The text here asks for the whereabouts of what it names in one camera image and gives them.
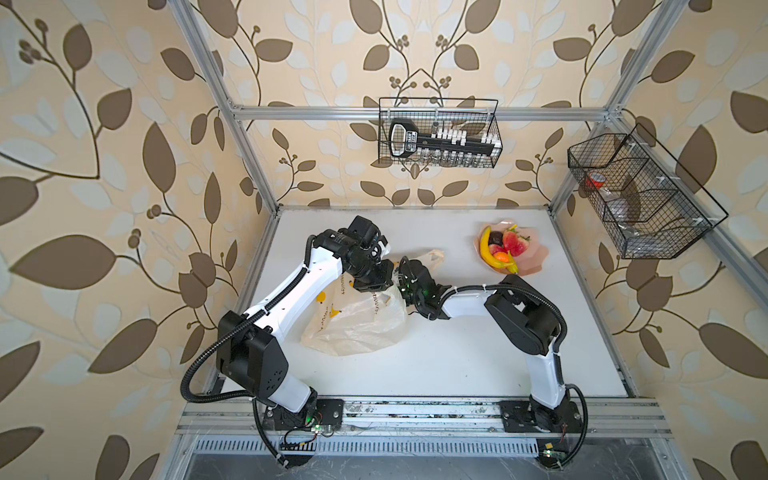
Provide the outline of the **clear bottle red cap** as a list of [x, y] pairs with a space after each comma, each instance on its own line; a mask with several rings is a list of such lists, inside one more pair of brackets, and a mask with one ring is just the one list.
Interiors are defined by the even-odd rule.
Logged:
[[607, 186], [607, 177], [591, 171], [586, 177], [586, 186], [590, 192], [596, 192], [600, 199], [598, 211], [602, 219], [616, 228], [623, 238], [635, 238], [640, 232], [630, 222], [629, 201]]

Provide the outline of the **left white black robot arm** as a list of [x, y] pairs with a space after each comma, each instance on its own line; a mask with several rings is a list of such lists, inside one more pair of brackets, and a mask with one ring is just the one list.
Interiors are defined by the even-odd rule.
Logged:
[[[195, 404], [249, 397], [268, 407], [301, 416], [316, 409], [316, 391], [290, 373], [282, 343], [296, 321], [322, 291], [347, 273], [359, 292], [385, 291], [393, 285], [394, 263], [386, 258], [389, 242], [369, 219], [356, 216], [339, 230], [311, 235], [303, 258], [286, 280], [262, 301], [220, 320], [217, 340], [188, 367], [180, 394]], [[191, 382], [214, 356], [216, 368], [240, 388], [219, 394], [198, 394]]]

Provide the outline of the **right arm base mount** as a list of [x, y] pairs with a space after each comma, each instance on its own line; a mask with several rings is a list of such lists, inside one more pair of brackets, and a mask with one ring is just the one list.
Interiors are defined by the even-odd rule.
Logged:
[[580, 433], [583, 417], [577, 404], [565, 397], [554, 409], [535, 400], [504, 400], [498, 403], [507, 433]]

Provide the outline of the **dark brown fig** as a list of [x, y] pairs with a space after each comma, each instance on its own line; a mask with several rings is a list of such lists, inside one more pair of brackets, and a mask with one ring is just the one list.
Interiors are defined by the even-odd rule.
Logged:
[[488, 237], [488, 245], [496, 245], [503, 247], [504, 246], [504, 240], [503, 240], [503, 233], [501, 231], [491, 231]]

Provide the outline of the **pink wavy fruit plate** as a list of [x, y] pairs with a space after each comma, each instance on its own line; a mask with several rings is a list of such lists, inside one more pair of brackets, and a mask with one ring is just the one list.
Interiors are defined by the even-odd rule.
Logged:
[[534, 228], [521, 227], [512, 221], [484, 226], [474, 245], [481, 261], [504, 275], [539, 273], [549, 255]]

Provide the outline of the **yellow green banana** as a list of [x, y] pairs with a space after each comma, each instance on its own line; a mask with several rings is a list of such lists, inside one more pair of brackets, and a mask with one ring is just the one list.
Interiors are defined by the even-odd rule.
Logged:
[[496, 244], [491, 244], [491, 234], [493, 230], [490, 227], [486, 227], [479, 240], [479, 252], [483, 261], [491, 268], [501, 272], [506, 271], [510, 274], [518, 274], [519, 269], [514, 258], [504, 249], [492, 250], [491, 247], [496, 247]]

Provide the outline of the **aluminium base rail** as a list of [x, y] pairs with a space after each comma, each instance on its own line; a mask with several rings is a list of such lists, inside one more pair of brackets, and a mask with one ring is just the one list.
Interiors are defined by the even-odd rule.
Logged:
[[[587, 436], [594, 439], [671, 439], [659, 404], [643, 398], [589, 398]], [[571, 421], [548, 431], [533, 425], [523, 400], [501, 397], [339, 397], [318, 401], [311, 427], [338, 436], [471, 437], [529, 436], [575, 438], [580, 427]], [[236, 434], [256, 431], [251, 402], [236, 399], [213, 404], [190, 404], [176, 433]]]

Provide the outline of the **banana print plastic bag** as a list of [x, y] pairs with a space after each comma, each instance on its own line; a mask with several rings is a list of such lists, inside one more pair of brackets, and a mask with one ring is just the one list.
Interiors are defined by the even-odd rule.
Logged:
[[300, 344], [330, 356], [368, 354], [395, 345], [407, 333], [411, 310], [393, 285], [379, 292], [360, 292], [344, 273], [314, 300], [313, 314]]

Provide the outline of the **black white tool set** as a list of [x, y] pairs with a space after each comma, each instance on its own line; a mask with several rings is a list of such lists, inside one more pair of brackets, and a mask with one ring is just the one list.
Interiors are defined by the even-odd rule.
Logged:
[[384, 145], [390, 155], [396, 158], [409, 158], [438, 154], [440, 158], [488, 157], [493, 159], [502, 149], [502, 141], [496, 134], [483, 132], [480, 137], [471, 137], [462, 129], [445, 129], [438, 125], [435, 131], [419, 128], [415, 122], [396, 118], [384, 137]]

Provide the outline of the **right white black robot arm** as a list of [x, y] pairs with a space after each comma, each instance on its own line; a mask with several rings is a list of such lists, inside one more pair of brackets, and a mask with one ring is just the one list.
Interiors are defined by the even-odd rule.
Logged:
[[534, 407], [553, 412], [567, 396], [560, 347], [568, 328], [560, 310], [520, 276], [497, 284], [446, 286], [436, 283], [421, 262], [404, 257], [397, 288], [408, 306], [429, 320], [486, 316], [526, 355]]

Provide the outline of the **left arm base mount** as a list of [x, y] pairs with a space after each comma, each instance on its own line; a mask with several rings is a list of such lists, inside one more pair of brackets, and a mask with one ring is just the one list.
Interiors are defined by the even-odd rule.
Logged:
[[341, 428], [344, 406], [345, 402], [340, 398], [321, 398], [310, 401], [299, 413], [292, 413], [281, 406], [267, 407], [266, 418], [272, 423], [272, 429], [277, 431], [309, 429], [329, 433]]

